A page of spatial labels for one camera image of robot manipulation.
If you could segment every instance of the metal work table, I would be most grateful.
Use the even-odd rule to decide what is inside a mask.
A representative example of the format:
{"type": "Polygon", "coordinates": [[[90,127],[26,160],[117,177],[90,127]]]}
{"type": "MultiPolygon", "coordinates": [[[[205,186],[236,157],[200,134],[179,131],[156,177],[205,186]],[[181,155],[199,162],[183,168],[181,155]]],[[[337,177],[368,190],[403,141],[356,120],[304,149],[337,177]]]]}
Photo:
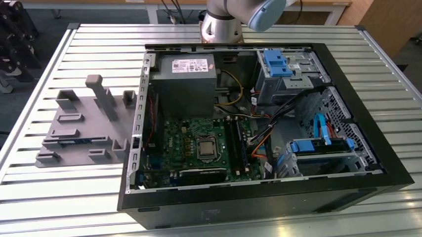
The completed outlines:
{"type": "Polygon", "coordinates": [[[327,44],[415,184],[336,213],[140,232],[144,228],[116,212],[121,164],[40,169],[34,156],[58,90],[92,96],[88,74],[102,75],[113,94],[137,90],[144,44],[199,42],[199,27],[81,25],[64,34],[0,153],[0,236],[422,235],[422,96],[368,34],[353,27],[276,26],[264,33],[244,28],[244,39],[327,44]]]}

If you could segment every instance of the cable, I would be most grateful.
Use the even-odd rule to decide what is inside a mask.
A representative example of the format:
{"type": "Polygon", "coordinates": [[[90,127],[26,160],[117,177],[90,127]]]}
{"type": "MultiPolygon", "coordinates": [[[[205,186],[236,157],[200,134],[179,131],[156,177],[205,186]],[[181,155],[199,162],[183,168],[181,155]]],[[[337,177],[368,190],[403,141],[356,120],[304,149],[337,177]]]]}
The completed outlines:
{"type": "Polygon", "coordinates": [[[229,112],[227,109],[224,109],[223,107],[215,105],[215,107],[223,111],[223,113],[228,114],[228,115],[233,115],[233,116],[243,116],[243,117],[248,117],[251,119],[260,119],[261,117],[253,117],[253,116],[249,116],[249,115],[245,115],[245,114],[236,114],[236,113],[232,113],[229,112]]]}
{"type": "Polygon", "coordinates": [[[325,123],[325,126],[328,128],[328,132],[331,133],[331,137],[336,138],[336,134],[335,134],[333,129],[331,127],[331,124],[328,122],[325,123]]]}
{"type": "Polygon", "coordinates": [[[188,21],[188,20],[189,20],[189,18],[191,18],[191,15],[192,15],[193,11],[195,11],[195,10],[191,10],[191,13],[189,13],[189,15],[188,15],[188,16],[187,16],[187,18],[185,18],[185,21],[188,21]]]}
{"type": "Polygon", "coordinates": [[[296,24],[297,24],[299,18],[300,18],[300,16],[301,16],[301,12],[303,12],[303,1],[300,0],[300,10],[299,10],[297,18],[296,18],[296,20],[293,20],[292,22],[289,22],[287,25],[296,25],[296,24]]]}
{"type": "Polygon", "coordinates": [[[167,13],[168,16],[171,16],[172,13],[177,13],[177,11],[172,11],[168,9],[167,4],[164,3],[164,0],[160,0],[160,2],[163,3],[164,7],[167,10],[164,10],[164,12],[167,13]]]}
{"type": "Polygon", "coordinates": [[[252,157],[257,157],[257,158],[264,158],[267,159],[267,157],[264,155],[252,155],[252,157]]]}
{"type": "Polygon", "coordinates": [[[256,107],[255,105],[252,105],[252,106],[251,106],[251,115],[252,115],[252,116],[261,117],[260,115],[256,115],[256,114],[255,114],[255,112],[253,112],[255,107],[256,107]]]}
{"type": "Polygon", "coordinates": [[[300,99],[307,96],[308,94],[312,94],[315,92],[320,92],[323,91],[327,86],[331,86],[331,84],[324,84],[320,85],[312,89],[307,89],[303,90],[299,94],[296,94],[292,98],[289,98],[289,100],[287,100],[284,102],[284,104],[280,105],[280,107],[277,108],[277,110],[275,111],[273,115],[269,118],[268,124],[267,124],[267,128],[264,129],[263,132],[257,133],[252,138],[251,138],[251,142],[253,142],[256,139],[259,139],[267,132],[269,129],[273,128],[275,124],[277,123],[277,119],[284,116],[284,114],[287,114],[289,111],[293,110],[296,103],[300,101],[300,99]]]}
{"type": "Polygon", "coordinates": [[[264,138],[261,139],[261,141],[259,142],[257,146],[255,147],[255,149],[253,149],[253,151],[252,151],[252,156],[255,155],[255,153],[256,153],[259,147],[260,147],[261,144],[264,143],[264,141],[265,141],[265,139],[268,138],[268,136],[271,135],[271,133],[272,133],[272,129],[271,129],[269,133],[264,136],[264,138]]]}
{"type": "Polygon", "coordinates": [[[185,24],[185,20],[184,20],[184,17],[183,17],[183,13],[181,13],[181,8],[180,8],[180,4],[179,4],[179,1],[177,0],[171,0],[173,6],[176,7],[177,11],[179,11],[179,14],[180,14],[180,17],[181,17],[181,22],[183,24],[185,24]]]}
{"type": "Polygon", "coordinates": [[[231,76],[231,78],[236,81],[236,83],[239,84],[239,87],[240,87],[240,94],[239,94],[239,97],[237,97],[237,99],[235,101],[228,102],[228,103],[223,103],[223,104],[215,104],[217,106],[227,106],[227,105],[232,105],[232,104],[235,104],[235,103],[237,103],[240,101],[240,99],[243,97],[243,86],[240,84],[239,79],[228,71],[221,70],[221,72],[227,73],[231,76]]]}

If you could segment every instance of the black cable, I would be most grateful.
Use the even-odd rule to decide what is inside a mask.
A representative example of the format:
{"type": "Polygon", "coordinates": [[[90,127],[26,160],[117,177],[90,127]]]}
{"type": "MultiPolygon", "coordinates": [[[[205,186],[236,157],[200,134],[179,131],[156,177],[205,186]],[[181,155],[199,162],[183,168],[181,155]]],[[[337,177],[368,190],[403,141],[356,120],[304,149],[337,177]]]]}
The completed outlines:
{"type": "Polygon", "coordinates": [[[164,12],[167,13],[168,16],[171,16],[172,13],[177,13],[177,11],[172,11],[168,9],[167,4],[164,3],[164,0],[160,0],[160,2],[163,3],[164,7],[167,10],[164,10],[164,12]]]}
{"type": "Polygon", "coordinates": [[[271,136],[268,136],[267,140],[263,142],[263,147],[264,147],[267,162],[272,166],[272,171],[271,171],[269,175],[264,177],[264,179],[272,179],[273,178],[273,171],[275,171],[275,168],[273,168],[275,160],[272,157],[271,136]]]}
{"type": "Polygon", "coordinates": [[[297,18],[296,18],[296,20],[293,20],[292,22],[289,22],[287,25],[296,25],[296,24],[297,24],[299,18],[300,18],[300,16],[301,16],[301,12],[303,12],[303,1],[300,0],[300,10],[299,10],[297,18]]]}
{"type": "Polygon", "coordinates": [[[188,20],[189,20],[189,18],[191,18],[191,15],[192,15],[193,11],[195,11],[195,10],[191,10],[191,13],[189,13],[189,15],[188,15],[188,16],[187,16],[187,18],[185,18],[185,21],[188,21],[188,20]]]}
{"type": "Polygon", "coordinates": [[[183,13],[181,13],[181,8],[180,8],[180,4],[179,4],[179,1],[177,0],[171,0],[173,6],[176,7],[177,11],[179,11],[179,14],[180,14],[180,17],[181,17],[181,22],[183,24],[185,24],[185,20],[184,20],[184,17],[183,17],[183,13]]]}
{"type": "Polygon", "coordinates": [[[280,117],[283,117],[289,111],[293,110],[297,102],[300,101],[300,99],[304,96],[307,96],[308,94],[312,94],[315,92],[321,92],[327,88],[327,86],[332,86],[332,84],[324,83],[323,85],[320,85],[312,89],[303,90],[297,95],[295,95],[289,100],[287,100],[287,102],[284,102],[284,104],[280,105],[280,107],[275,111],[273,115],[271,116],[271,119],[267,123],[267,128],[251,138],[251,142],[253,142],[261,136],[267,135],[267,133],[271,131],[275,124],[277,123],[277,119],[280,117]]]}

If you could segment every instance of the gray plastic part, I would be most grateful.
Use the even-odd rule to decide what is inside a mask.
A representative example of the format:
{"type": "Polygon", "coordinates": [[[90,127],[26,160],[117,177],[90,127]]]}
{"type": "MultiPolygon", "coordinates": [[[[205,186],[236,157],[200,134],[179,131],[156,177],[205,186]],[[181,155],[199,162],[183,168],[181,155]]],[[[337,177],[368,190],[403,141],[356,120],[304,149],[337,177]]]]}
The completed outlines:
{"type": "Polygon", "coordinates": [[[57,129],[52,131],[50,136],[64,138],[64,137],[77,137],[78,134],[80,133],[77,129],[57,129]]]}
{"type": "Polygon", "coordinates": [[[110,151],[121,161],[129,155],[129,146],[126,139],[124,139],[122,146],[120,146],[116,140],[112,141],[110,151]]]}
{"type": "Polygon", "coordinates": [[[102,108],[97,108],[94,97],[73,97],[69,90],[58,94],[68,100],[65,108],[70,103],[77,113],[61,107],[57,109],[34,166],[121,163],[128,155],[134,115],[134,106],[126,106],[122,97],[129,95],[134,105],[136,93],[125,91],[122,96],[113,97],[112,110],[118,117],[114,121],[109,121],[102,108]]]}
{"type": "Polygon", "coordinates": [[[57,121],[60,123],[64,122],[81,122],[84,120],[84,116],[81,114],[66,114],[66,115],[60,115],[57,117],[57,121]]]}
{"type": "Polygon", "coordinates": [[[38,153],[38,155],[37,155],[37,160],[41,163],[57,164],[58,159],[60,159],[60,156],[57,155],[56,152],[42,152],[42,153],[38,153]]]}
{"type": "Polygon", "coordinates": [[[77,95],[74,94],[73,90],[61,90],[58,92],[56,99],[54,99],[60,108],[65,111],[68,111],[68,110],[76,111],[73,102],[77,100],[78,100],[78,98],[77,98],[77,95]]]}
{"type": "Polygon", "coordinates": [[[126,108],[133,108],[136,106],[136,93],[133,91],[124,91],[121,101],[126,108]]]}
{"type": "Polygon", "coordinates": [[[105,149],[90,149],[88,150],[88,156],[93,162],[108,161],[110,156],[105,149]]]}
{"type": "Polygon", "coordinates": [[[109,90],[104,90],[101,85],[102,77],[100,75],[88,75],[85,80],[85,85],[92,89],[94,96],[97,98],[96,102],[101,106],[101,109],[108,117],[109,121],[117,120],[117,114],[113,110],[114,100],[109,93],[109,90]]]}

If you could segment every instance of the motherboard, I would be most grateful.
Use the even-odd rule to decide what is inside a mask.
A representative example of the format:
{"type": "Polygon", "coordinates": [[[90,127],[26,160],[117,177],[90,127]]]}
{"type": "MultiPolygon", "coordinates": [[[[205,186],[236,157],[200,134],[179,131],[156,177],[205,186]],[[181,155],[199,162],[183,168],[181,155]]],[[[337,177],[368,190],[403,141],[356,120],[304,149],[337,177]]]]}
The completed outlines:
{"type": "Polygon", "coordinates": [[[156,188],[195,185],[200,183],[223,183],[260,180],[257,162],[249,162],[245,153],[247,139],[252,136],[249,121],[245,118],[227,119],[175,119],[164,122],[163,156],[151,156],[152,170],[149,179],[156,188]],[[232,147],[231,128],[235,137],[240,138],[243,147],[232,147]],[[212,172],[211,180],[204,172],[212,172]],[[192,176],[187,183],[180,184],[177,178],[192,176]]]}

